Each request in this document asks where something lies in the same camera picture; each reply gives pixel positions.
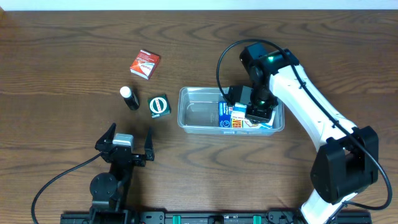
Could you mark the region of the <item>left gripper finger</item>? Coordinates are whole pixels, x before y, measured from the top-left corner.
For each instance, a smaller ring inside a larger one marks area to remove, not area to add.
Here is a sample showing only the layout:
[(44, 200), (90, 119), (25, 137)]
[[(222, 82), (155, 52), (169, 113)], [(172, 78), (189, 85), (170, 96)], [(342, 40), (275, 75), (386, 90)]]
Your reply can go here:
[(116, 124), (113, 123), (109, 129), (97, 140), (95, 149), (97, 151), (110, 151), (113, 148)]
[(152, 142), (152, 129), (149, 128), (144, 144), (144, 152), (145, 152), (145, 160), (146, 161), (154, 161), (155, 159), (155, 152)]

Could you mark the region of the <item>white blue Panadol box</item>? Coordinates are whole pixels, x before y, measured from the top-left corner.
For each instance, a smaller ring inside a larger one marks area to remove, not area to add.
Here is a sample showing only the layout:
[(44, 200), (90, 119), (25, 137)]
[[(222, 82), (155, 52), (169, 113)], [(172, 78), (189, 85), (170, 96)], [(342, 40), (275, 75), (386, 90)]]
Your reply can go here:
[(255, 121), (248, 119), (248, 107), (236, 103), (231, 109), (231, 127), (232, 128), (252, 128), (252, 129), (271, 129), (275, 120), (275, 111), (272, 111), (269, 121)]

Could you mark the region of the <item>blue Kool Fever box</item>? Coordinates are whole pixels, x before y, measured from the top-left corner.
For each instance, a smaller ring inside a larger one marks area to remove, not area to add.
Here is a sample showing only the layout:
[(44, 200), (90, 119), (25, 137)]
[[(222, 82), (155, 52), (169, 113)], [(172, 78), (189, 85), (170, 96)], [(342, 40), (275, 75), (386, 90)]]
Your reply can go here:
[(219, 127), (231, 128), (231, 109), (233, 106), (228, 106), (227, 102), (220, 101), (218, 103), (219, 109)]

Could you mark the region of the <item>dark bottle white cap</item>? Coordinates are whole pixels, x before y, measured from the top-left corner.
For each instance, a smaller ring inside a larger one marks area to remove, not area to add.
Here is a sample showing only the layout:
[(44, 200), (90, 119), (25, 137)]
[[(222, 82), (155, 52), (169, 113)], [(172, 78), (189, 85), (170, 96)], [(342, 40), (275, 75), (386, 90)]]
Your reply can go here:
[(130, 110), (139, 109), (139, 101), (130, 87), (123, 86), (119, 92)]

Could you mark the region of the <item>red Panadol box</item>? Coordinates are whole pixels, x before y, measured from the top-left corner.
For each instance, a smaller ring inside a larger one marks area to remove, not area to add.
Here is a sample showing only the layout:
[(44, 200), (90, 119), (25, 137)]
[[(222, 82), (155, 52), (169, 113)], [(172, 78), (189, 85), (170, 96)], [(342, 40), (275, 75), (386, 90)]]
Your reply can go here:
[(149, 80), (160, 62), (160, 56), (140, 50), (130, 66), (131, 73)]

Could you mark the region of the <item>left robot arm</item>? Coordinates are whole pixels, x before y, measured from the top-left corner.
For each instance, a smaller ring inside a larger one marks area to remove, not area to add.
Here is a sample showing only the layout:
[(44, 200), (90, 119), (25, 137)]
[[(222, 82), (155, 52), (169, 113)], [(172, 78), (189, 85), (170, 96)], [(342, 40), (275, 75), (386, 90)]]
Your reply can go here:
[(89, 224), (135, 223), (135, 213), (125, 208), (132, 172), (135, 167), (144, 167), (147, 161), (155, 159), (151, 129), (147, 132), (143, 154), (133, 152), (134, 136), (115, 130), (113, 123), (95, 144), (100, 157), (111, 166), (109, 172), (98, 174), (90, 183), (93, 199)]

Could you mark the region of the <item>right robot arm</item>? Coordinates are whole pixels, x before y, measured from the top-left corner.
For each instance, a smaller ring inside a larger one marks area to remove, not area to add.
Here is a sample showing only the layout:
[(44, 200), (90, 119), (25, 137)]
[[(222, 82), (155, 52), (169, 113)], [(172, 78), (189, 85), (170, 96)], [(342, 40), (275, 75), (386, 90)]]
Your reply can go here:
[(267, 52), (254, 40), (239, 58), (253, 82), (253, 120), (268, 117), (283, 102), (304, 127), (317, 156), (310, 179), (314, 190), (301, 206), (303, 222), (328, 223), (353, 197), (377, 182), (379, 138), (372, 127), (358, 128), (338, 112), (308, 79), (289, 49)]

